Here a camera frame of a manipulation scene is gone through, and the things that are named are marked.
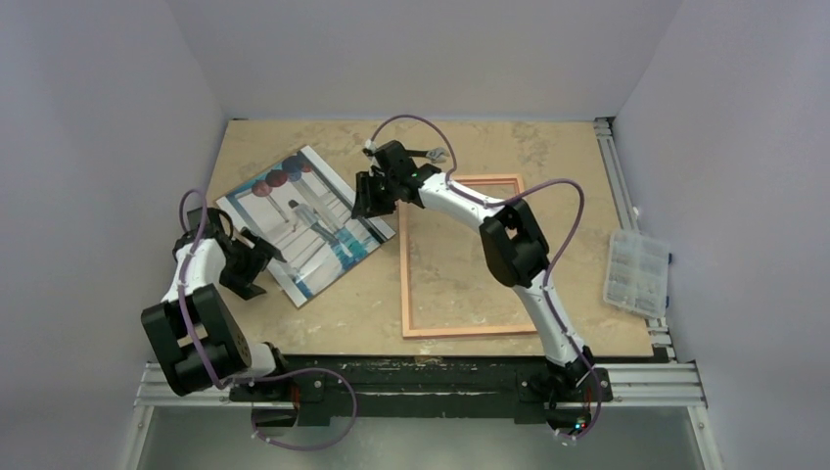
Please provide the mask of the pink picture frame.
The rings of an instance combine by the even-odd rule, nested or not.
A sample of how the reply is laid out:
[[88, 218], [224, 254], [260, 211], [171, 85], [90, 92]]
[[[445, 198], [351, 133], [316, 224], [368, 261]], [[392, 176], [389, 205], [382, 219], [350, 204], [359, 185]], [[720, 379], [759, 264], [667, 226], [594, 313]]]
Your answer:
[[[525, 190], [524, 179], [518, 173], [474, 174], [458, 177], [461, 183], [472, 186], [510, 185], [516, 194]], [[398, 239], [400, 255], [400, 300], [401, 300], [401, 336], [406, 340], [483, 338], [510, 335], [535, 334], [532, 323], [500, 326], [468, 326], [447, 328], [416, 328], [411, 300], [410, 274], [410, 231], [408, 228], [408, 205], [397, 204]]]

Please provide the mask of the glossy printed photo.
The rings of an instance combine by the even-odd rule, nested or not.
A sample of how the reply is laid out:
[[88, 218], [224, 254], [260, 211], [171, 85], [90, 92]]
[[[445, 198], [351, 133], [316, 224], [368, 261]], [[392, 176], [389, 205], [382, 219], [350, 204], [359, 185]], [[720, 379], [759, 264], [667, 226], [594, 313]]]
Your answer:
[[234, 225], [280, 252], [267, 270], [296, 307], [394, 237], [378, 217], [354, 218], [354, 202], [355, 191], [309, 146], [216, 200]]

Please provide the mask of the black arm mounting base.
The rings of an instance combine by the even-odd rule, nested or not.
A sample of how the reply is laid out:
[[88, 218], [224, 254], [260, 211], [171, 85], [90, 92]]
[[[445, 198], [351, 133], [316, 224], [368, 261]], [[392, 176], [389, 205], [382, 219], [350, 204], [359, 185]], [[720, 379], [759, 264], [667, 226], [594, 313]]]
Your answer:
[[543, 356], [300, 355], [290, 378], [234, 387], [229, 399], [281, 407], [300, 426], [334, 417], [508, 419], [581, 431], [614, 399], [556, 392]]

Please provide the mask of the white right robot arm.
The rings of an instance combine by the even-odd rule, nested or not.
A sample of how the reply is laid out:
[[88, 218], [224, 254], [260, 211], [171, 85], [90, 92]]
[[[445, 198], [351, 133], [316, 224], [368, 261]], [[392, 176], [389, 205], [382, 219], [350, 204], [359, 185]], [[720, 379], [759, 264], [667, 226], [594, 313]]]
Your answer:
[[523, 195], [506, 200], [476, 192], [434, 164], [416, 164], [425, 151], [409, 150], [392, 140], [367, 141], [367, 170], [355, 176], [353, 217], [392, 214], [405, 205], [439, 212], [476, 231], [490, 275], [511, 289], [525, 308], [542, 344], [549, 384], [559, 397], [577, 394], [597, 403], [610, 398], [588, 344], [576, 331], [553, 285], [558, 256]]

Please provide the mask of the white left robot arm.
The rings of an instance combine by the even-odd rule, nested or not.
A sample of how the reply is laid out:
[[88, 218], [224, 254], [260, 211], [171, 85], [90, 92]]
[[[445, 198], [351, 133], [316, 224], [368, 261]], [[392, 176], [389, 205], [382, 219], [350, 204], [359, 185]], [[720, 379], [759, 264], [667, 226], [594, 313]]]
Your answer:
[[254, 281], [283, 255], [249, 228], [234, 230], [226, 211], [192, 210], [187, 220], [173, 249], [174, 279], [161, 301], [141, 313], [169, 388], [185, 397], [246, 384], [267, 400], [282, 399], [292, 387], [284, 357], [272, 344], [246, 338], [220, 290], [244, 301], [263, 295]]

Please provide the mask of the black adjustable wrench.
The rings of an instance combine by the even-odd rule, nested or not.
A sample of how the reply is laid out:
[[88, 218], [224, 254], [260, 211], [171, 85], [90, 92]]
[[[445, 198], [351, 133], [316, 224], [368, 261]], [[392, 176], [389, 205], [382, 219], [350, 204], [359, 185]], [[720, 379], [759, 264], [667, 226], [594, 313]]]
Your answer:
[[439, 164], [446, 161], [449, 153], [442, 147], [433, 148], [431, 150], [407, 150], [406, 154], [411, 158], [427, 159], [432, 164]]

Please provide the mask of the clear plastic parts box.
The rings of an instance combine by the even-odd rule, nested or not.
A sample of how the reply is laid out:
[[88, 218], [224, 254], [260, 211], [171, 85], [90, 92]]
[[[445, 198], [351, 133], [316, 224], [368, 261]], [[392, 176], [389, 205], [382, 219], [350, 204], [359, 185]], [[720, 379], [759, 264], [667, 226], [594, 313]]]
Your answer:
[[609, 241], [604, 302], [643, 318], [664, 318], [671, 261], [668, 243], [618, 229]]

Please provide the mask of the aluminium rail frame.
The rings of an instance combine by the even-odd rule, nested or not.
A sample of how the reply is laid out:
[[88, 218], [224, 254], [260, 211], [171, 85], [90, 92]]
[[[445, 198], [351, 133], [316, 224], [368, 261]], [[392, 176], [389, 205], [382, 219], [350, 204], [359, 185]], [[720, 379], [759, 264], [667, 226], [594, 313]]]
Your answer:
[[[233, 181], [231, 167], [250, 168], [264, 159], [266, 144], [288, 147], [300, 143], [331, 146], [339, 155], [354, 153], [359, 138], [370, 134], [375, 122], [365, 119], [242, 119], [228, 123], [213, 169], [209, 188], [226, 189]], [[518, 156], [532, 146], [540, 146], [561, 159], [563, 164], [587, 177], [599, 190], [606, 211], [614, 212], [616, 224], [634, 229], [638, 223], [624, 180], [610, 124], [599, 118], [583, 122], [542, 121], [446, 121], [442, 129], [450, 133], [459, 150], [470, 151], [489, 162], [505, 159], [513, 172], [527, 176], [530, 168]], [[632, 356], [624, 350], [605, 352], [599, 359], [607, 369], [614, 399], [604, 404], [599, 425], [589, 441], [580, 445], [565, 438], [554, 438], [550, 446], [557, 457], [544, 458], [545, 468], [562, 465], [575, 458], [580, 469], [596, 469], [603, 463], [621, 467], [623, 454], [637, 451], [637, 469], [655, 465], [666, 456], [671, 469], [720, 469], [723, 460], [717, 448], [708, 414], [708, 403], [696, 363], [681, 362], [673, 349], [669, 327], [663, 320], [645, 324], [654, 352], [651, 357]], [[417, 357], [449, 357], [446, 354], [404, 354]], [[210, 412], [251, 410], [251, 404], [234, 403], [227, 393], [211, 389], [184, 399], [177, 398], [163, 383], [155, 364], [145, 368], [134, 404], [132, 431], [118, 467], [149, 469], [151, 453], [162, 445], [161, 419], [173, 411]], [[424, 420], [438, 423], [473, 424], [481, 420], [449, 418], [359, 417], [359, 424], [373, 419], [382, 423], [398, 420], [413, 424]]]

